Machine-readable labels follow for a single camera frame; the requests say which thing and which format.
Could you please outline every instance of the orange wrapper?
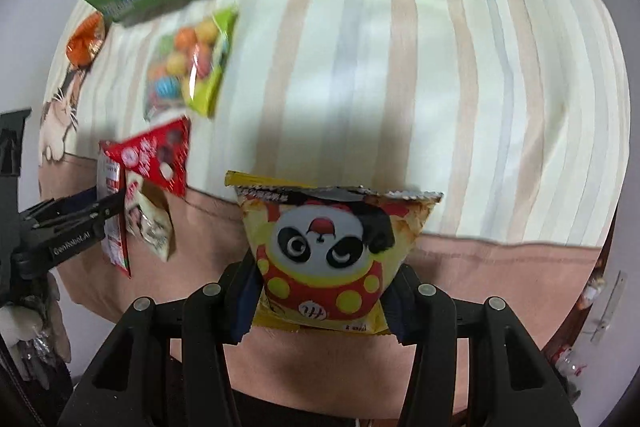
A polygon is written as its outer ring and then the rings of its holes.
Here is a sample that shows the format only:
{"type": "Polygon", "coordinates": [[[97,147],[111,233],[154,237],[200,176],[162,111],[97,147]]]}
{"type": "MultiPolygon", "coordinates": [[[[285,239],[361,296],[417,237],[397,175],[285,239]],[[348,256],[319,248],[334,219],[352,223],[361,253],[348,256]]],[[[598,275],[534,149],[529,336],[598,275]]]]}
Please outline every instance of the orange wrapper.
{"type": "Polygon", "coordinates": [[[228,172],[264,279],[254,325],[387,329],[380,296],[441,194],[302,187],[228,172]]]}
{"type": "Polygon", "coordinates": [[[104,17],[100,12],[88,16],[66,44],[66,58],[76,68],[86,68],[93,61],[106,36],[104,17]]]}

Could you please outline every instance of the metal screw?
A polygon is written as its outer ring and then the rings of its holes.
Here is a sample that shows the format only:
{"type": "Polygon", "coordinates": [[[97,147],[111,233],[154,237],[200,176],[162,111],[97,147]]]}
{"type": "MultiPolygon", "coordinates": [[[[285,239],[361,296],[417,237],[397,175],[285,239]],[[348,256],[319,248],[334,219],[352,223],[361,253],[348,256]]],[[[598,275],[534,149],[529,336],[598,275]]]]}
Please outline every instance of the metal screw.
{"type": "Polygon", "coordinates": [[[214,295],[218,295],[220,292],[222,292],[222,288],[220,287],[220,284],[216,282],[209,283],[202,289],[202,293],[207,297],[213,297],[214,295]]]}
{"type": "Polygon", "coordinates": [[[436,291],[436,286],[433,284],[420,284],[420,286],[418,286],[418,292],[420,292],[420,295],[424,295],[425,297],[432,297],[436,295],[436,291]]]}
{"type": "Polygon", "coordinates": [[[139,312],[143,312],[147,308],[151,306],[151,299],[148,297],[141,297],[140,299],[136,299],[133,303],[133,308],[139,312]]]}
{"type": "Polygon", "coordinates": [[[507,303],[499,297],[491,297],[489,299],[489,306],[499,312],[507,307],[507,303]]]}

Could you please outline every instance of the red triangular package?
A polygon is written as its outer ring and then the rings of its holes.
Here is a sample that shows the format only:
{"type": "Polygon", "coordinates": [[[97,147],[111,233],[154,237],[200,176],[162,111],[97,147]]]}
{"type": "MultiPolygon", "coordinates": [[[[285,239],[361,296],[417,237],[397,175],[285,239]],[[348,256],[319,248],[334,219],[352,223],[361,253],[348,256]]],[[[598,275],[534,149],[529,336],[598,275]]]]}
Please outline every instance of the red triangular package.
{"type": "Polygon", "coordinates": [[[183,197],[190,131],[191,121],[184,116],[126,142],[112,144],[104,153],[127,170],[183,197]]]}

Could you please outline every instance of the cartoon panda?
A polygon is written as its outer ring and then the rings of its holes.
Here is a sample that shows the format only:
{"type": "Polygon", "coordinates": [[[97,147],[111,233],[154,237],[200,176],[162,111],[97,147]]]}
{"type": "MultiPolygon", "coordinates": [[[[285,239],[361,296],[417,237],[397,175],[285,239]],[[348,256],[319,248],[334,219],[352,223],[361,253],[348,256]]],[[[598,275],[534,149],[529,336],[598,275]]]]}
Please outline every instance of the cartoon panda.
{"type": "Polygon", "coordinates": [[[395,242],[389,215],[359,194],[357,201],[300,196],[282,215],[268,203],[273,232],[256,251],[267,296],[308,319],[364,317],[383,290],[379,256],[395,242]]]}

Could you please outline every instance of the panda eye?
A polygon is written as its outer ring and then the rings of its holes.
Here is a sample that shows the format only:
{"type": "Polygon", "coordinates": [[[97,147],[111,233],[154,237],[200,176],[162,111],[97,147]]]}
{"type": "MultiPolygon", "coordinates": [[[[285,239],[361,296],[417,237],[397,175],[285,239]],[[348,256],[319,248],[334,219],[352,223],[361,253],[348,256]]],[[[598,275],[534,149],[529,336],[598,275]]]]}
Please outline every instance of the panda eye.
{"type": "Polygon", "coordinates": [[[327,252],[326,261],[333,268],[347,268],[357,262],[363,250],[364,245],[357,237],[343,237],[327,252]]]}
{"type": "Polygon", "coordinates": [[[311,257],[311,249],[304,235],[293,227],[278,232],[280,251],[294,263],[306,263],[311,257]]]}

